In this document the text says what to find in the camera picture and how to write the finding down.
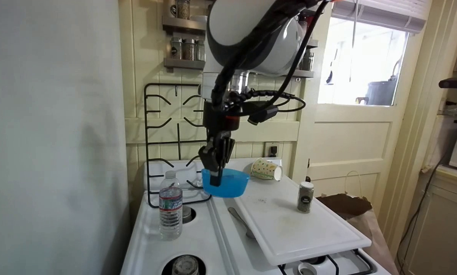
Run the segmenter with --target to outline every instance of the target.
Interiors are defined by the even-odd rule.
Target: window
[[[392,105],[409,32],[331,20],[320,104]]]

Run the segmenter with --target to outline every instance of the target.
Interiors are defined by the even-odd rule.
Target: door
[[[305,165],[296,165],[294,176],[299,180],[311,176],[317,195],[348,192],[368,197],[378,214],[423,38],[369,24],[360,27],[354,21],[357,36],[346,38],[349,24],[329,14],[323,21],[316,33],[323,41],[316,59],[319,76],[306,82],[309,107],[302,117],[296,153],[296,163]],[[340,38],[338,50],[332,49],[332,36]],[[346,43],[357,50],[346,52]],[[377,55],[372,49],[386,49],[387,53]],[[378,95],[377,99],[372,98],[377,87],[381,95],[397,93]]]

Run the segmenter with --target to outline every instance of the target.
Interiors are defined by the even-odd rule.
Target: small bottle
[[[311,183],[311,179],[306,179],[308,182],[303,182],[300,186],[300,195],[299,195],[299,209],[302,212],[309,212],[311,211],[311,201],[314,200],[314,188],[316,185]]]
[[[161,224],[164,238],[183,234],[183,189],[176,171],[167,171],[160,194]]]

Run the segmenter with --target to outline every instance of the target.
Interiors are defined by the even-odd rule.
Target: gas stove
[[[175,169],[186,166],[186,162],[173,163]],[[163,172],[169,168],[160,165],[155,169]],[[190,189],[187,194],[198,195],[198,198],[207,197],[199,189]],[[361,249],[322,255],[308,261],[271,264],[257,240],[247,237],[245,224],[230,214],[228,208],[239,208],[235,200],[212,198],[206,203],[189,205],[189,208],[195,218],[184,224],[183,235],[176,240],[163,240],[160,211],[152,208],[149,195],[144,195],[121,273],[172,275],[173,263],[184,255],[198,260],[199,275],[389,273]]]

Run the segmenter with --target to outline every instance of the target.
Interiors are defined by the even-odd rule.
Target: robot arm
[[[202,96],[209,140],[199,156],[212,171],[212,185],[222,185],[241,116],[259,124],[277,114],[276,101],[285,93],[305,53],[309,35],[329,0],[218,0],[207,26],[207,66]],[[250,72],[288,75],[279,91],[248,90]],[[271,101],[248,102],[254,95]]]

